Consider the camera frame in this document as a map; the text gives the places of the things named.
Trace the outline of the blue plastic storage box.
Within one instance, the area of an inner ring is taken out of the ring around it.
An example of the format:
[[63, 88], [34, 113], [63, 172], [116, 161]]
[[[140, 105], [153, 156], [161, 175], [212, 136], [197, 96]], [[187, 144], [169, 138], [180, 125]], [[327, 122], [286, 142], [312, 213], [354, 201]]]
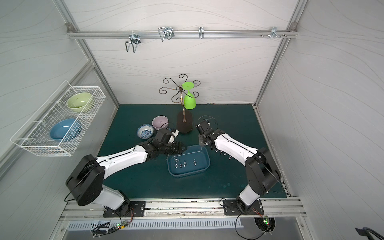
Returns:
[[211, 165], [206, 147], [195, 145], [179, 155], [168, 156], [168, 171], [175, 178], [182, 178], [205, 172]]

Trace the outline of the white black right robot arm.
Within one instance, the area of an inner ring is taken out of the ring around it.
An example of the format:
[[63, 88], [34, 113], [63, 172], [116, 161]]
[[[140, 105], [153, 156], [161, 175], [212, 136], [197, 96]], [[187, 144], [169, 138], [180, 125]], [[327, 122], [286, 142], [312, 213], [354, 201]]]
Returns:
[[199, 137], [205, 145], [229, 155], [245, 167], [247, 185], [237, 197], [239, 207], [249, 208], [281, 182], [280, 170], [268, 149], [249, 147], [221, 130], [199, 130]]

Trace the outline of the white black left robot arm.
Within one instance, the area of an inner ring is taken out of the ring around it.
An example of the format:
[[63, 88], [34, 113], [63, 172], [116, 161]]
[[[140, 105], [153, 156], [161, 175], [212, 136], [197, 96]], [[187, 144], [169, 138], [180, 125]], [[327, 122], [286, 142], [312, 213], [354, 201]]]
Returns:
[[125, 210], [130, 200], [121, 191], [105, 186], [105, 179], [133, 165], [156, 159], [159, 155], [177, 155], [186, 150], [187, 146], [179, 141], [160, 143], [151, 138], [113, 155], [97, 158], [86, 155], [68, 177], [66, 186], [78, 206], [98, 204], [111, 210]]

